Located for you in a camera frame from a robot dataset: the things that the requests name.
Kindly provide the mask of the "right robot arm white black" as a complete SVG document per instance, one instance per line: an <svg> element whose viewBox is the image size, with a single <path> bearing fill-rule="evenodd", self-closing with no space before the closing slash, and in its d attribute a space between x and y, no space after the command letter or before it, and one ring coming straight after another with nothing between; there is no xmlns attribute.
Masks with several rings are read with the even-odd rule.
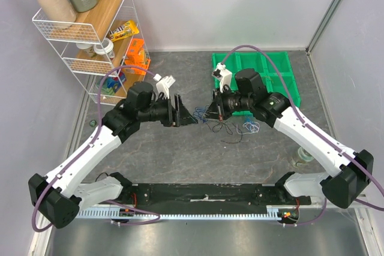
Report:
<svg viewBox="0 0 384 256"><path fill-rule="evenodd" d="M374 158L363 149L355 152L306 118L288 97L268 92L252 68L232 74L219 65L212 75L219 80L205 116L225 121L234 112L249 111L259 121L282 132L305 149L324 168L323 173L291 173L275 188L276 200L289 204L296 197L325 197L339 208L348 208L370 184Z"/></svg>

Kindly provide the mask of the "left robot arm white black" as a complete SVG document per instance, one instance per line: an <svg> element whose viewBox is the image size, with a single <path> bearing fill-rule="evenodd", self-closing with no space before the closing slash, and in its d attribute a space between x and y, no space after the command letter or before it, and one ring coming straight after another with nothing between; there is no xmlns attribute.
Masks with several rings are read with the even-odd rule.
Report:
<svg viewBox="0 0 384 256"><path fill-rule="evenodd" d="M101 183L82 185L82 180L111 151L137 132L143 122L159 121L164 127L196 124L180 95L156 95L148 82L135 82L127 96L107 112L99 126L69 158L42 176L28 180L33 215L41 213L55 228L64 228L77 214L107 200L125 204L131 199L130 182L113 174Z"/></svg>

